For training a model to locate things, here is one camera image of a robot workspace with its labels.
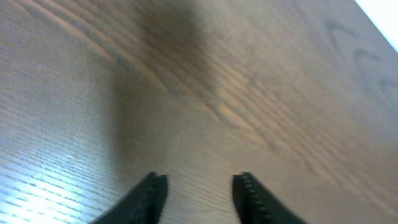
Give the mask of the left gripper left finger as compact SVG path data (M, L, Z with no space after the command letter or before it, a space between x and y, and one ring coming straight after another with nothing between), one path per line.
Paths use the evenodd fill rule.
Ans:
M94 224L159 224L168 196L166 175L148 173Z

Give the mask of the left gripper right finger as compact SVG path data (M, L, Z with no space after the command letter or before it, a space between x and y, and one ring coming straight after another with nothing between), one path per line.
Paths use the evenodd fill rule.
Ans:
M250 172L233 176L232 198L241 224L306 224Z

